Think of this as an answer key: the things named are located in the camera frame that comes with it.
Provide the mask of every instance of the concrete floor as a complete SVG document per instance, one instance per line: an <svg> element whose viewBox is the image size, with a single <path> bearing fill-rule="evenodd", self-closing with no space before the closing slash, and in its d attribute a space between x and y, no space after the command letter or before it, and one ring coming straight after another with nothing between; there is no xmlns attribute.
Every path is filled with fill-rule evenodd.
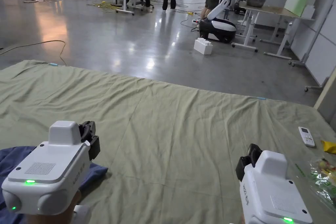
<svg viewBox="0 0 336 224"><path fill-rule="evenodd" d="M185 10L199 10L205 2L177 1L188 5ZM186 14L163 13L155 2L153 13L136 10L135 16L106 13L87 3L92 0L0 0L0 47L64 40L62 58L68 66L309 106L319 96L313 90L304 92L305 85L316 85L306 68L293 68L287 60L263 55L264 51L276 52L277 46L256 42L260 52L254 53L213 42L212 54L203 56L193 49L199 33L180 24ZM194 17L183 24L193 26ZM256 34L269 38L271 32L257 30ZM61 42L51 42L17 48L0 56L0 69L25 59L63 64L59 58L62 47ZM284 54L295 57L289 50Z"/></svg>

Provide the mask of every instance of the blue cloth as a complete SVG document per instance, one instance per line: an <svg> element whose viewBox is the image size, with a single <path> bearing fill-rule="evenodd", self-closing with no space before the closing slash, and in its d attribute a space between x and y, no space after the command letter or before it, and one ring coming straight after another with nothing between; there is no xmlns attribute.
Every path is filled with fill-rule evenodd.
<svg viewBox="0 0 336 224"><path fill-rule="evenodd" d="M20 146L0 150L0 185L2 185L8 174L34 149L34 146ZM83 192L95 181L102 178L106 174L107 170L108 169L106 167L92 163L90 165L89 173L82 185L79 187L79 190ZM0 188L0 224L23 223L25 223L23 214L16 214L7 210L6 203L2 195L2 188Z"/></svg>

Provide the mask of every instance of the snack package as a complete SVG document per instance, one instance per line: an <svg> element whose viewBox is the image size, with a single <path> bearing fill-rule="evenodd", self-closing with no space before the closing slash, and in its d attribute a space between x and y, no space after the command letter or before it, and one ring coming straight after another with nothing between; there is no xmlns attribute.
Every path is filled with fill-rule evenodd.
<svg viewBox="0 0 336 224"><path fill-rule="evenodd" d="M310 164L308 179L327 207L336 212L336 167L325 158L317 159Z"/></svg>

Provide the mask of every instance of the white toy brick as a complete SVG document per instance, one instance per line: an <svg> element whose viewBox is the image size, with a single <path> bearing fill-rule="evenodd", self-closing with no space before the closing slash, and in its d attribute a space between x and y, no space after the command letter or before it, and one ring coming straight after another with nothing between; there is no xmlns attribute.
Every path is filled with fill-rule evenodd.
<svg viewBox="0 0 336 224"><path fill-rule="evenodd" d="M201 54L211 54L212 44L210 41L207 41L203 38L198 38L197 40L195 40L194 49Z"/></svg>

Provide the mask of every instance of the remote control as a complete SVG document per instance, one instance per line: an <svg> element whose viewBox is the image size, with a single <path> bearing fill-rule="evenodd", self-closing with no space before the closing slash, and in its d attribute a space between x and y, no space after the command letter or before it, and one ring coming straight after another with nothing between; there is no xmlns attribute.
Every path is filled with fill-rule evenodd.
<svg viewBox="0 0 336 224"><path fill-rule="evenodd" d="M315 147L315 142L313 140L313 137L310 134L309 129L299 127L299 131L300 131L302 140L304 141L305 145L308 147Z"/></svg>

